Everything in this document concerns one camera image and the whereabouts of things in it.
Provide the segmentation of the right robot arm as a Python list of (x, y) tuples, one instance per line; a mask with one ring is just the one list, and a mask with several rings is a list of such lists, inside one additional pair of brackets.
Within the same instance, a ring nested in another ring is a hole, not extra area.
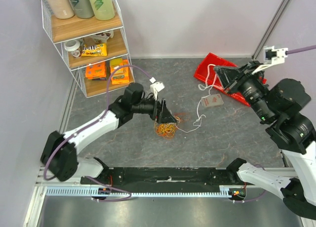
[(241, 158), (227, 168), (231, 184), (251, 183), (279, 197), (296, 215), (316, 217), (316, 131), (313, 123), (301, 114), (311, 97), (301, 82), (285, 78), (269, 89), (262, 82), (264, 65), (253, 61), (242, 67), (216, 66), (227, 94), (240, 93), (267, 125), (271, 140), (291, 162), (295, 178), (274, 175)]

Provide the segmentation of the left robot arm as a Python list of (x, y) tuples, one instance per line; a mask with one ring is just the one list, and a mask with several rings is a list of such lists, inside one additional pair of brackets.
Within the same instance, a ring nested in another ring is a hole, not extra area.
[(158, 99), (158, 93), (163, 89), (162, 82), (154, 82), (146, 97), (143, 85), (131, 83), (94, 119), (65, 133), (50, 133), (40, 158), (44, 179), (57, 178), (64, 182), (71, 177), (91, 176), (97, 184), (104, 184), (108, 180), (107, 166), (96, 157), (85, 159), (78, 155), (101, 136), (125, 125), (135, 114), (147, 114), (158, 124), (175, 123), (165, 99)]

